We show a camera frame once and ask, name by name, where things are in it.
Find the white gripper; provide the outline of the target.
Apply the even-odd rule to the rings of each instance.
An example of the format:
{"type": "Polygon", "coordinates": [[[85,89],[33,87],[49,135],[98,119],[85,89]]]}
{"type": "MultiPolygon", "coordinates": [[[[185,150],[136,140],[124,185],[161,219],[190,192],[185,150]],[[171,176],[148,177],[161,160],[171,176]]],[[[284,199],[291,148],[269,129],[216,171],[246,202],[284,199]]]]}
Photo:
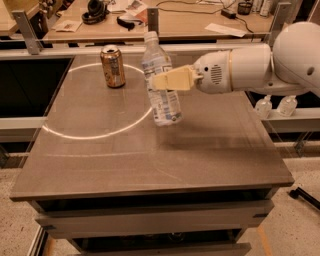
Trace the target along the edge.
{"type": "Polygon", "coordinates": [[[207,94],[231,92],[230,51],[217,51],[201,56],[193,65],[184,65],[151,78],[156,90],[188,91],[196,85],[207,94]]]}

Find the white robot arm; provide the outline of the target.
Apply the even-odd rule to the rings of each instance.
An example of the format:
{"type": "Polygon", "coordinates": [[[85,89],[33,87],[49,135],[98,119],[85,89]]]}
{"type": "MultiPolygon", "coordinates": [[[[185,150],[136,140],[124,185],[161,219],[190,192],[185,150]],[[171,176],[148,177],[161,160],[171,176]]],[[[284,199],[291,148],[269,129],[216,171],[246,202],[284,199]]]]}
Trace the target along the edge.
{"type": "Polygon", "coordinates": [[[274,43],[207,53],[191,65],[157,74],[157,90],[207,94],[251,91],[274,96],[320,96],[320,26],[294,23],[282,30],[274,43]]]}

